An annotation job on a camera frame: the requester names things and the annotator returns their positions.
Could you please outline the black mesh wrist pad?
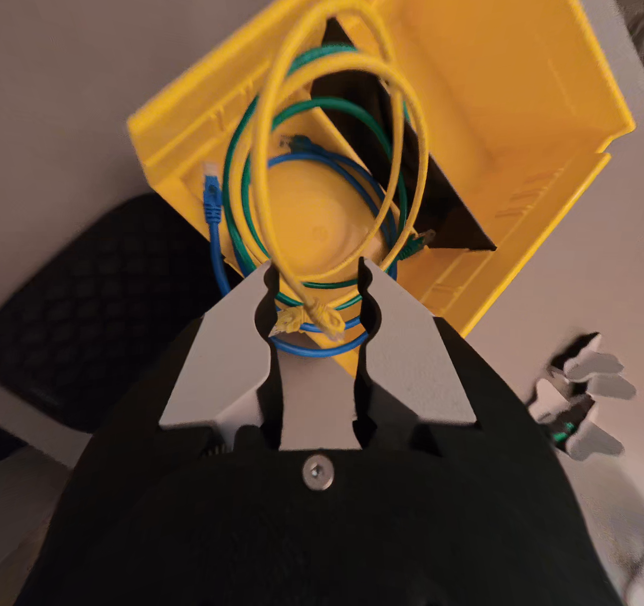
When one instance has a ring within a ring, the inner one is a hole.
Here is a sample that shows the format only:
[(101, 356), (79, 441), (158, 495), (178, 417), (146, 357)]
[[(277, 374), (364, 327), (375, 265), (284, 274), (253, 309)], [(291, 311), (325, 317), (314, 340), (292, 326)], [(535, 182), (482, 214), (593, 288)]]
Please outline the black mesh wrist pad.
[(209, 241), (158, 195), (130, 199), (1, 307), (1, 386), (92, 433), (220, 298)]

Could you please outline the yellow plastic bin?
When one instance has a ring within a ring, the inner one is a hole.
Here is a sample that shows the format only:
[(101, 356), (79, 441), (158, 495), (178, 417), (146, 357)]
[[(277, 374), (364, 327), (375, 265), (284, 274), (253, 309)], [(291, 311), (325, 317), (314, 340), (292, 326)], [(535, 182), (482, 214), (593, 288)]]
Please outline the yellow plastic bin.
[[(149, 185), (207, 236), (222, 169), (288, 31), (322, 0), (275, 0), (128, 122)], [(426, 248), (398, 282), (466, 336), (634, 121), (579, 0), (365, 0), (414, 87), (432, 158), (495, 251)]]

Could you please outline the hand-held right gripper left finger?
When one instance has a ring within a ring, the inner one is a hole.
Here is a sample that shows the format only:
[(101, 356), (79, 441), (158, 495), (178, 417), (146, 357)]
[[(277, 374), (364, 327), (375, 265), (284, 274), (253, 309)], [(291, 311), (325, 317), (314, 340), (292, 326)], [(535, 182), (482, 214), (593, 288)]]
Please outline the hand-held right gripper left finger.
[(160, 416), (165, 429), (206, 426), (230, 448), (256, 426), (270, 448), (282, 436), (282, 380), (269, 334), (279, 273), (266, 262), (208, 311)]

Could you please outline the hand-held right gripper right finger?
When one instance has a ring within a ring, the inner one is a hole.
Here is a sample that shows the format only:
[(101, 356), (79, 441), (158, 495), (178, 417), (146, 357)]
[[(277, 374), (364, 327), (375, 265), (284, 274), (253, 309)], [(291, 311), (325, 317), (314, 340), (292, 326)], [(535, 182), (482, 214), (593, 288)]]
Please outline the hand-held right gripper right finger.
[(440, 335), (437, 318), (360, 258), (354, 434), (360, 446), (433, 446), (433, 427), (472, 428), (477, 417)]

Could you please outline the black bin divider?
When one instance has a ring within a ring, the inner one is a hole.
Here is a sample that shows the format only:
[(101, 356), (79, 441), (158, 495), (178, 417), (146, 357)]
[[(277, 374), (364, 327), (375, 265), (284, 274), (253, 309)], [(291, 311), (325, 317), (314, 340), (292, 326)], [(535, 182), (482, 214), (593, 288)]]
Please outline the black bin divider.
[[(357, 70), (326, 75), (312, 84), (312, 97), (339, 97), (364, 108), (392, 140), (390, 97), (380, 79)], [(324, 108), (323, 111), (361, 159), (368, 171), (383, 187), (390, 177), (387, 158), (375, 133), (353, 115)], [(401, 174), (408, 201), (412, 201), (417, 183), (417, 134), (405, 124)], [(428, 159), (428, 172), (419, 213), (414, 223), (417, 232), (434, 231), (431, 248), (495, 251), (496, 245), (457, 194), (433, 157)]]

